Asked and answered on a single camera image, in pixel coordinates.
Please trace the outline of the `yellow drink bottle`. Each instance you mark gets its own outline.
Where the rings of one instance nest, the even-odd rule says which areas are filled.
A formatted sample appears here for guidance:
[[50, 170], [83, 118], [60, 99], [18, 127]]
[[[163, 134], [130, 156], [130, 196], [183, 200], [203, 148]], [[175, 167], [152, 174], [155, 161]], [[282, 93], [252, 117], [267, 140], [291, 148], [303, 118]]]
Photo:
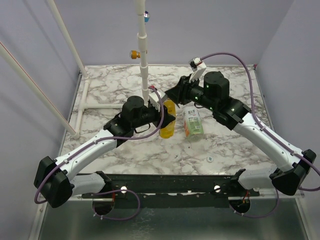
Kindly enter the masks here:
[[159, 130], [159, 135], [163, 139], [168, 139], [172, 137], [175, 132], [176, 105], [172, 100], [168, 99], [164, 102], [164, 106], [167, 109], [163, 120], [165, 127]]

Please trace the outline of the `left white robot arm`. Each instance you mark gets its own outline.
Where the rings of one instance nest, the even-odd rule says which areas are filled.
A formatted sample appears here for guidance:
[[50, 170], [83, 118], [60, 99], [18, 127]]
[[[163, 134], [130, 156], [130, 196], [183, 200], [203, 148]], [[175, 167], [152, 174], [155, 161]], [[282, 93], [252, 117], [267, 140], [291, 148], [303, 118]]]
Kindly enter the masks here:
[[[80, 171], [126, 141], [136, 140], [137, 128], [154, 124], [159, 130], [175, 119], [164, 105], [151, 102], [145, 105], [141, 97], [129, 97], [121, 112], [93, 138], [65, 155], [55, 159], [46, 156], [39, 162], [33, 183], [37, 189], [35, 203], [47, 202], [52, 208], [58, 208], [74, 195], [94, 193], [101, 198], [107, 197], [111, 185], [104, 174], [83, 175]], [[39, 195], [43, 196], [42, 201], [38, 199]]]

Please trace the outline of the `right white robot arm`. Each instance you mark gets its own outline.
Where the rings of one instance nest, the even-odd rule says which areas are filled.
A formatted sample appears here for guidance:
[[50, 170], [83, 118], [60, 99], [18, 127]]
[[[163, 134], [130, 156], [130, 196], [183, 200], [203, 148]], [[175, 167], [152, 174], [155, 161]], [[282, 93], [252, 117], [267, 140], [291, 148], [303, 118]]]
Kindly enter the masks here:
[[248, 139], [274, 162], [266, 169], [240, 170], [230, 183], [230, 191], [241, 196], [254, 188], [275, 188], [293, 196], [309, 173], [316, 154], [285, 141], [256, 118], [246, 104], [231, 97], [230, 82], [221, 72], [208, 72], [203, 80], [200, 86], [199, 80], [182, 76], [165, 93], [176, 105], [193, 102], [210, 110], [218, 123]]

